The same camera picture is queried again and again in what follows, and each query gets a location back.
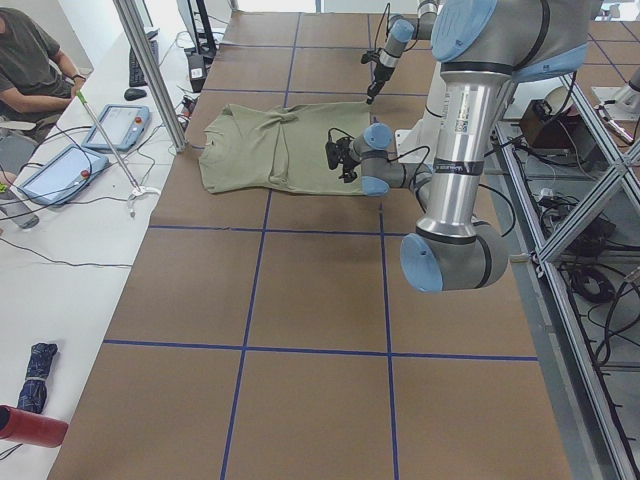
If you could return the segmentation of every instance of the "blue tablet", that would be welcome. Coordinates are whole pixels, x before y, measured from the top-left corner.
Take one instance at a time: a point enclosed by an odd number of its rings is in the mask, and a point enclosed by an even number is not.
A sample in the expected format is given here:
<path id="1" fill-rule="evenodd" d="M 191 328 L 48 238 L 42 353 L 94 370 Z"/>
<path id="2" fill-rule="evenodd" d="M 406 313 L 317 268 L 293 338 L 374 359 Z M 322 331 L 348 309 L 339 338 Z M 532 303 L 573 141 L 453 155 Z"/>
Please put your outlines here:
<path id="1" fill-rule="evenodd" d="M 70 145 L 18 189 L 34 203 L 64 205 L 109 166 L 105 155 Z"/>
<path id="2" fill-rule="evenodd" d="M 98 121 L 118 151 L 126 152 L 133 147 L 149 123 L 149 108 L 140 105 L 106 105 Z M 82 146 L 91 150 L 111 151 L 102 134 L 94 125 Z"/>

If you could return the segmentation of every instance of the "cloth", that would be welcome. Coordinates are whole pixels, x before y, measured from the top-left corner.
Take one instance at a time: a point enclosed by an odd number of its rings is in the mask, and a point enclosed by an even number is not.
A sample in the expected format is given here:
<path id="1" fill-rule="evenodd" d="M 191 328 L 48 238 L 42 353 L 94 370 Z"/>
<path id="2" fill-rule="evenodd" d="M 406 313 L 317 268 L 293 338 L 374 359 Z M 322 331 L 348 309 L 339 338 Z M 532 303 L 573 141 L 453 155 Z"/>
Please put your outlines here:
<path id="1" fill-rule="evenodd" d="M 364 102 L 298 105 L 266 112 L 227 105 L 206 129 L 202 183 L 211 193 L 267 187 L 295 193 L 361 195 L 362 183 L 343 183 L 329 170 L 327 131 L 357 137 L 369 126 Z"/>
<path id="2" fill-rule="evenodd" d="M 0 8 L 6 31 L 0 34 L 0 92 L 17 88 L 23 95 L 71 96 L 71 85 L 49 62 L 60 44 L 19 10 Z M 0 102 L 11 120 L 37 122 L 54 112 L 21 114 Z"/>
<path id="3" fill-rule="evenodd" d="M 45 380 L 49 376 L 53 356 L 58 351 L 55 343 L 37 343 L 31 347 L 25 382 L 18 398 L 18 408 L 32 413 L 42 413 L 47 400 Z"/>

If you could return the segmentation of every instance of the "red cylinder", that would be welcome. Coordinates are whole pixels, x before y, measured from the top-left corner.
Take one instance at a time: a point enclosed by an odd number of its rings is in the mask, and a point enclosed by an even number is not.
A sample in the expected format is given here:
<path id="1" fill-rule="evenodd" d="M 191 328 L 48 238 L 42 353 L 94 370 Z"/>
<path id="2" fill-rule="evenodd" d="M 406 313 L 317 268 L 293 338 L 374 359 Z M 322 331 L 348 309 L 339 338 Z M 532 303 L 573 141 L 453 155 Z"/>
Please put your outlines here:
<path id="1" fill-rule="evenodd" d="M 57 447 L 64 440 L 69 425 L 62 420 L 44 417 L 7 405 L 0 405 L 0 439 L 41 447 Z"/>

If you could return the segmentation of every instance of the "black mouse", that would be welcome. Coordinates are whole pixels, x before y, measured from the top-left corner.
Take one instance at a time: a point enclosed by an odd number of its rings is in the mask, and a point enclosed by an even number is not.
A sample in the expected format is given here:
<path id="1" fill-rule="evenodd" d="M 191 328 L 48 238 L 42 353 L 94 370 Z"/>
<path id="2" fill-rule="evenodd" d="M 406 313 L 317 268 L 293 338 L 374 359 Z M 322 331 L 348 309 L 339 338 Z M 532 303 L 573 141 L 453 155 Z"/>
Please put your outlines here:
<path id="1" fill-rule="evenodd" d="M 129 102 L 146 96 L 147 92 L 145 90 L 142 90 L 141 88 L 127 88 L 124 91 L 124 99 L 128 100 Z"/>

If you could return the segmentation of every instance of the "gray t-shirt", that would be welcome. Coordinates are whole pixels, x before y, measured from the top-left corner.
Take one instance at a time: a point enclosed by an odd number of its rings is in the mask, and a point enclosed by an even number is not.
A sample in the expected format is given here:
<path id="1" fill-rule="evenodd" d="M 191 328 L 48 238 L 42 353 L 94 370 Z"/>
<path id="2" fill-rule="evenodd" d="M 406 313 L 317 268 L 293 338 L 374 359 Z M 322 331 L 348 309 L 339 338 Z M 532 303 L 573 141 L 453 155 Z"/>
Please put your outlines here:
<path id="1" fill-rule="evenodd" d="M 71 85 L 49 62 L 60 44 L 31 18 L 13 8 L 0 8 L 6 31 L 0 34 L 0 92 L 16 87 L 23 95 L 71 96 Z M 13 120 L 37 121 L 55 112 L 20 114 L 0 102 L 0 114 Z"/>

